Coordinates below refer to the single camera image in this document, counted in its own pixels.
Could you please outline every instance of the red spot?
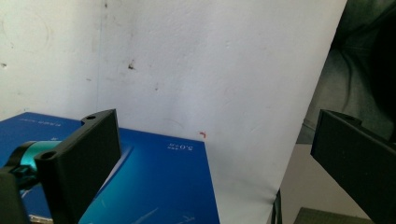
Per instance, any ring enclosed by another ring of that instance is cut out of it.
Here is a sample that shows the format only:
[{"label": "red spot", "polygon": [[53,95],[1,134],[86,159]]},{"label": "red spot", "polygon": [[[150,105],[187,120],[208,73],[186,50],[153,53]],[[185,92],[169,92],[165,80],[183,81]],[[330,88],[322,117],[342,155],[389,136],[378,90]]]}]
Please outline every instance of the red spot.
[{"label": "red spot", "polygon": [[200,134],[201,136],[203,136],[204,138],[206,138],[206,132],[199,132],[199,134]]}]

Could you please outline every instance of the blue box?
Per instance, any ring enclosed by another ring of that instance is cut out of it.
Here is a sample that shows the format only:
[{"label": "blue box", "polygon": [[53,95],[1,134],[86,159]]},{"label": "blue box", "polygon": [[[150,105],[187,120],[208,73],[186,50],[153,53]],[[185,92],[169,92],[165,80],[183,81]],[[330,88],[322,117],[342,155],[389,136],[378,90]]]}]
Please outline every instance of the blue box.
[{"label": "blue box", "polygon": [[[0,121],[0,165],[27,141],[62,141],[79,120],[24,113]],[[219,223],[205,144],[120,129],[122,157],[79,223]],[[29,214],[50,217],[43,190],[22,195]]]}]

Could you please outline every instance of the blue surface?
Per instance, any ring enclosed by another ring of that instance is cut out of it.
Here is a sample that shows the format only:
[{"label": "blue surface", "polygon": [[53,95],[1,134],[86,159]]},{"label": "blue surface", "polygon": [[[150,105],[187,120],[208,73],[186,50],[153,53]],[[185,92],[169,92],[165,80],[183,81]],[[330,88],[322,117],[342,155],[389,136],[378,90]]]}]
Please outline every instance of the blue surface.
[{"label": "blue surface", "polygon": [[[27,141],[62,141],[80,122],[25,113],[0,122],[0,165]],[[205,145],[120,129],[122,158],[79,223],[219,223]],[[29,214],[50,215],[41,187],[24,197]]]}]

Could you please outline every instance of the gray cloth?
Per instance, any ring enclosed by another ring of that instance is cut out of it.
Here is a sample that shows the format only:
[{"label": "gray cloth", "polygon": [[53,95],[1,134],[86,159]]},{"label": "gray cloth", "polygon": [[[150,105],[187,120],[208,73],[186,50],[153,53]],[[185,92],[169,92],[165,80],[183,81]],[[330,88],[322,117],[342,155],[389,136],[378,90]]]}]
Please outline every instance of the gray cloth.
[{"label": "gray cloth", "polygon": [[361,119],[363,127],[389,139],[393,121],[378,107],[369,77],[376,34],[392,15],[396,1],[347,2],[297,143],[312,144],[320,109]]}]

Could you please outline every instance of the white board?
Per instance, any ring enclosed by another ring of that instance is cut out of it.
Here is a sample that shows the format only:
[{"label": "white board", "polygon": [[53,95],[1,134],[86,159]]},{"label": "white board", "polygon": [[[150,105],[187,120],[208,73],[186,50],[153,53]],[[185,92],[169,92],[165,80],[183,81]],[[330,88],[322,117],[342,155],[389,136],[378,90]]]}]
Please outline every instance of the white board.
[{"label": "white board", "polygon": [[205,141],[221,223],[264,223],[345,3],[2,1],[0,119]]}]

